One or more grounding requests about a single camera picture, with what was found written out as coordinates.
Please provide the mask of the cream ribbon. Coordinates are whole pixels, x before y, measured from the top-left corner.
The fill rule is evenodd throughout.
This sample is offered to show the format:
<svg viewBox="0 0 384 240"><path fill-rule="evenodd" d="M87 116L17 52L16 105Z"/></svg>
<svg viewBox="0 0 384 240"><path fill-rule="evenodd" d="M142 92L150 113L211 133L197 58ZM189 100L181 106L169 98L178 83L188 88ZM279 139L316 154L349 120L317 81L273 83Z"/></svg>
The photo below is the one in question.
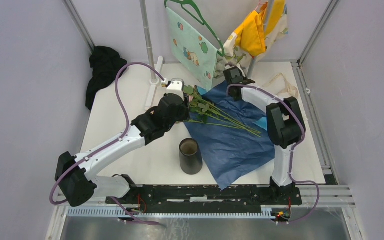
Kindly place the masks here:
<svg viewBox="0 0 384 240"><path fill-rule="evenodd" d="M299 97L298 88L290 83L283 73L277 73L262 85L268 92L283 98Z"/></svg>

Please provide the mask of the dark blue wrapping paper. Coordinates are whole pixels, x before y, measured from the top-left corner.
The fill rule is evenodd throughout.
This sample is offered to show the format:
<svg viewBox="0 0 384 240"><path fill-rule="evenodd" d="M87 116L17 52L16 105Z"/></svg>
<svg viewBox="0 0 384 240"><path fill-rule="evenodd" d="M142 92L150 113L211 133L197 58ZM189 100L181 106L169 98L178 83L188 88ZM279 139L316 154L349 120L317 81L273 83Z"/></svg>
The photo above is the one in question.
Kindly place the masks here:
<svg viewBox="0 0 384 240"><path fill-rule="evenodd" d="M197 87L206 100L215 103L247 126L262 132L262 136L257 137L244 130L225 127L193 126L191 130L186 127L190 136L197 141L214 180L224 190L239 178L272 161L275 158L275 146L268 132L254 124L260 118L266 117L262 110L243 100L234 101L226 93L226 83L208 92Z"/></svg>

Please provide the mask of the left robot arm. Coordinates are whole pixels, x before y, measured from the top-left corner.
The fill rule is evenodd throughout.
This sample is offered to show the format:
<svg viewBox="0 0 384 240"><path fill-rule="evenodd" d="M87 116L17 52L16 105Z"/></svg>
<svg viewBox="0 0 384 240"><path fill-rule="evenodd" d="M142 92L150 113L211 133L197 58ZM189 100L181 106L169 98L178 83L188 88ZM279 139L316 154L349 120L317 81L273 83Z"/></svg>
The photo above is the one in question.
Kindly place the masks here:
<svg viewBox="0 0 384 240"><path fill-rule="evenodd" d="M64 203L78 207L96 197L116 197L133 203L137 190L122 176L99 176L99 172L126 154L162 138L177 122L190 119L189 98L185 93L167 93L157 106L131 121L130 127L101 145L71 155L62 153L55 171L55 187L65 196Z"/></svg>

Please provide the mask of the light blue wrapping paper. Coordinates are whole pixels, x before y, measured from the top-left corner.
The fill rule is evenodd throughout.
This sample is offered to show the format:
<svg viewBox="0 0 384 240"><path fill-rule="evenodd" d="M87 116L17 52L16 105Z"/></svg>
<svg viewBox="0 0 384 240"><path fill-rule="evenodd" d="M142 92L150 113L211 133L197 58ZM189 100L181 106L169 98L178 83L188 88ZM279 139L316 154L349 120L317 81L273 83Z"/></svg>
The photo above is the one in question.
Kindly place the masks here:
<svg viewBox="0 0 384 240"><path fill-rule="evenodd" d="M266 116L263 116L259 120L255 121L254 124L261 129L264 129L266 132L268 131L268 120Z"/></svg>

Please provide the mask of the pink flower bouquet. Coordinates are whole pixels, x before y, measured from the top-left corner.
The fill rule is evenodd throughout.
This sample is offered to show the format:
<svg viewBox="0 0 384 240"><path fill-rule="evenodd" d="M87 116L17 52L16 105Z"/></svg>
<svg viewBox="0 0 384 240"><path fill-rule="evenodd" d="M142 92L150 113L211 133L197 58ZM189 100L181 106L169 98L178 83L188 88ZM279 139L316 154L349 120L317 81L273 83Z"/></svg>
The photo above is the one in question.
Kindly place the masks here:
<svg viewBox="0 0 384 240"><path fill-rule="evenodd" d="M192 127L223 127L230 130L243 130L256 137L261 137L262 132L250 127L234 117L231 113L222 110L215 103L207 100L199 93L197 86L184 83L183 93L189 103L190 120L184 121L189 130Z"/></svg>

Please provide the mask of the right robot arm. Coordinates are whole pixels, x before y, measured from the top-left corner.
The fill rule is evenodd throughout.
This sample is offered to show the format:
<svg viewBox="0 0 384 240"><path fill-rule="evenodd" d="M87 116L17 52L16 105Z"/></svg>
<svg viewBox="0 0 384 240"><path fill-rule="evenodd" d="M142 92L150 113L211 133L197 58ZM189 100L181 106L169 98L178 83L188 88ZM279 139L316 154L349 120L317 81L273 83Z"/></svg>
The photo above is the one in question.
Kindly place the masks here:
<svg viewBox="0 0 384 240"><path fill-rule="evenodd" d="M294 152L306 133L299 102L295 97L281 98L258 87L240 67L228 66L223 75L230 97L250 103L266 114L267 133L275 150L268 196L273 203L282 204L295 188L292 179Z"/></svg>

